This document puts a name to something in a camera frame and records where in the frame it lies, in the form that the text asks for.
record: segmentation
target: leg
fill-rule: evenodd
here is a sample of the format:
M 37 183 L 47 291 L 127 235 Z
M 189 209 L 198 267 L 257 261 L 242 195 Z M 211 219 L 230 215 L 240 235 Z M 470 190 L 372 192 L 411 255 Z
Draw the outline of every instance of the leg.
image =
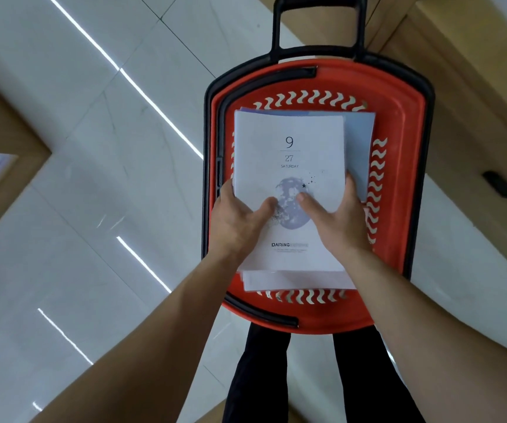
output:
M 222 423 L 287 421 L 290 340 L 291 334 L 250 325 L 246 349 L 226 398 Z
M 394 417 L 408 423 L 424 422 L 377 328 L 334 334 L 334 349 L 348 423 L 389 421 Z

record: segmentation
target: red shopping basket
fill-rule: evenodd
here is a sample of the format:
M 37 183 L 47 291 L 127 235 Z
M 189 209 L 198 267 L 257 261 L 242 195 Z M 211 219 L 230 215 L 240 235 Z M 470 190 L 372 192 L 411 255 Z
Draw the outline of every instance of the red shopping basket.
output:
M 426 167 L 434 91 L 405 65 L 363 46 L 367 0 L 276 0 L 271 51 L 217 78 L 204 101 L 203 246 L 220 187 L 232 176 L 234 111 L 370 111 L 376 113 L 370 156 L 367 228 L 374 251 L 409 278 Z M 353 47 L 279 46 L 281 13 L 313 6 L 358 11 Z M 279 63 L 300 56 L 333 56 Z M 329 334 L 373 324 L 357 291 L 308 289 L 246 292 L 234 277 L 224 306 L 257 324 L 286 332 Z

